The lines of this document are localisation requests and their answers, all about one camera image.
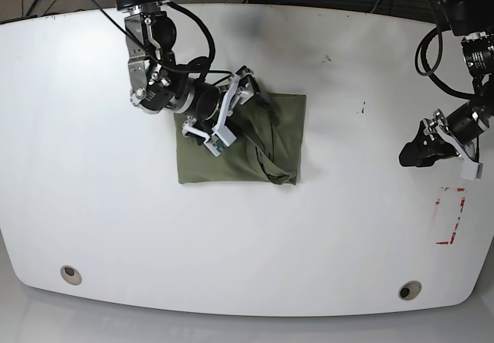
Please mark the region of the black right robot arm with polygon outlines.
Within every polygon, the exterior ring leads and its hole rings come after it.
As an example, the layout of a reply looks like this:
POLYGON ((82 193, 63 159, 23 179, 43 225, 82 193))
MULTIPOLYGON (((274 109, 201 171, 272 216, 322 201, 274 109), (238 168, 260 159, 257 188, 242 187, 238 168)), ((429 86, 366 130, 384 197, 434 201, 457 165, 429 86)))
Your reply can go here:
POLYGON ((223 70, 223 79, 206 82, 215 73, 214 39, 207 26, 188 9, 172 0, 116 0, 117 10, 126 13, 120 31, 126 36, 129 60, 130 102, 149 114, 162 110, 184 118, 179 130, 203 144, 214 156, 231 146, 246 132, 231 121, 244 104, 256 99, 269 108, 263 93, 246 66, 232 73, 223 70), (173 52, 177 29, 164 6, 187 16, 198 25, 208 44, 207 56, 179 64, 173 52))

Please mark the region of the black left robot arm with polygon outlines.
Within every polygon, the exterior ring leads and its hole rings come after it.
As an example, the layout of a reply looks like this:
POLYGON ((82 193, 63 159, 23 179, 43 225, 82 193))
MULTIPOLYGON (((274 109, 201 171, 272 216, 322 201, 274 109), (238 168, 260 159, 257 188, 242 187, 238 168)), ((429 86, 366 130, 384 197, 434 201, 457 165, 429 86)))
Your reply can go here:
POLYGON ((429 78, 449 96, 464 104, 445 116, 436 110, 420 122, 418 133, 398 156, 403 167, 428 168, 439 160, 462 159, 461 176, 479 180, 482 162, 479 138, 490 129, 493 116, 493 0, 427 0, 436 27, 418 44, 414 55, 417 73, 429 78), (438 59, 444 50, 444 32, 461 38, 463 59, 472 77, 472 93, 452 89, 428 62, 428 47, 438 40, 438 59))

